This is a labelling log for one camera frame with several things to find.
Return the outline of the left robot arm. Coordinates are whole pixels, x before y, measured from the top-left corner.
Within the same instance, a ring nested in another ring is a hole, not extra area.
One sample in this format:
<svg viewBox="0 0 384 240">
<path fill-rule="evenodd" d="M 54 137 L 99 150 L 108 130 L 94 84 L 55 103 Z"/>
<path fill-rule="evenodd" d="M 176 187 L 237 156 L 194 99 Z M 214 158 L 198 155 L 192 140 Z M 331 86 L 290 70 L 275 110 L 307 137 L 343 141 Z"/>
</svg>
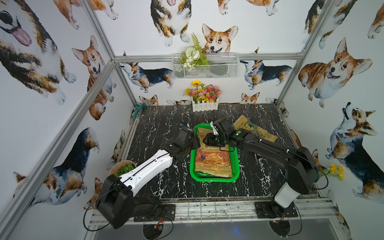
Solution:
<svg viewBox="0 0 384 240">
<path fill-rule="evenodd" d="M 182 157 L 200 148 L 198 134 L 190 127 L 183 127 L 148 160 L 119 177 L 106 178 L 95 207 L 114 228 L 122 227 L 130 218 L 147 217 L 151 220 L 165 218 L 163 203 L 155 197 L 137 197 L 137 193 L 156 175 L 173 164 L 174 157 Z"/>
</svg>

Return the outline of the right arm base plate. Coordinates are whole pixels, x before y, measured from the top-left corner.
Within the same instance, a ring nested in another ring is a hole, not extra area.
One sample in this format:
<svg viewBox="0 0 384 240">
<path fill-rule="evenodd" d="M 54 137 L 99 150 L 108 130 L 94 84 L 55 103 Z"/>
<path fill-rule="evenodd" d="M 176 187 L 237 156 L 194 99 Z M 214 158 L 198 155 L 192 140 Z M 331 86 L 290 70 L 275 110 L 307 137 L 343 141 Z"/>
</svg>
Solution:
<svg viewBox="0 0 384 240">
<path fill-rule="evenodd" d="M 275 201 L 255 202 L 255 209 L 259 219 L 295 218 L 299 216 L 294 203 L 283 208 Z"/>
</svg>

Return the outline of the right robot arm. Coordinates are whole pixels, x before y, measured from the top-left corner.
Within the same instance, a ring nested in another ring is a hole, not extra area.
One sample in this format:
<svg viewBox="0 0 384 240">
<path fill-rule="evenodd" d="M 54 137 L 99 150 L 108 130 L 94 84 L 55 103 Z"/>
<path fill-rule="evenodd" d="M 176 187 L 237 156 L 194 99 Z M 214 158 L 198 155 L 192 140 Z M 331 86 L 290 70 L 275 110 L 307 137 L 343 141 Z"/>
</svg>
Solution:
<svg viewBox="0 0 384 240">
<path fill-rule="evenodd" d="M 296 217 L 294 201 L 311 191 L 318 176 L 318 168 L 310 151 L 305 147 L 288 148 L 259 137 L 257 134 L 235 127 L 226 119 L 211 123 L 212 133 L 203 142 L 210 147 L 226 145 L 258 154 L 285 169 L 286 182 L 269 202 L 255 203 L 260 219 Z"/>
</svg>

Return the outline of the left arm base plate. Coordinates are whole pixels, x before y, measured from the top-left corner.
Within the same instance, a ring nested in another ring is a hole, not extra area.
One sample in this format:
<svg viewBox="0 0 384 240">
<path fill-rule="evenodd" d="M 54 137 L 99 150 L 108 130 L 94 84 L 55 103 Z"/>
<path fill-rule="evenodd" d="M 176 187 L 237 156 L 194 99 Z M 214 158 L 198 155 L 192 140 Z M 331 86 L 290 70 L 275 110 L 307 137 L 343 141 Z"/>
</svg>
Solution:
<svg viewBox="0 0 384 240">
<path fill-rule="evenodd" d="M 162 221 L 174 221 L 176 215 L 175 204 L 165 204 L 155 207 L 148 214 L 141 214 L 134 217 L 134 222 L 162 222 Z"/>
</svg>

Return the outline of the tan red CHIPS bag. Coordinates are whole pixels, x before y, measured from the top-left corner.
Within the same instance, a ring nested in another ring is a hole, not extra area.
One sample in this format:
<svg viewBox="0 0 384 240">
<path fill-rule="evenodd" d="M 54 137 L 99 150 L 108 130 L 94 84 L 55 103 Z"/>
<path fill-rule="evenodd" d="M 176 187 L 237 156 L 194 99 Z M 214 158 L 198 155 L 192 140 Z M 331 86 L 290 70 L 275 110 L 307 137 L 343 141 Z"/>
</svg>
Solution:
<svg viewBox="0 0 384 240">
<path fill-rule="evenodd" d="M 229 146 L 223 147 L 223 151 L 220 147 L 209 147 L 204 143 L 204 139 L 213 131 L 205 128 L 197 128 L 197 131 L 201 146 L 196 153 L 195 172 L 204 176 L 232 178 Z"/>
</svg>

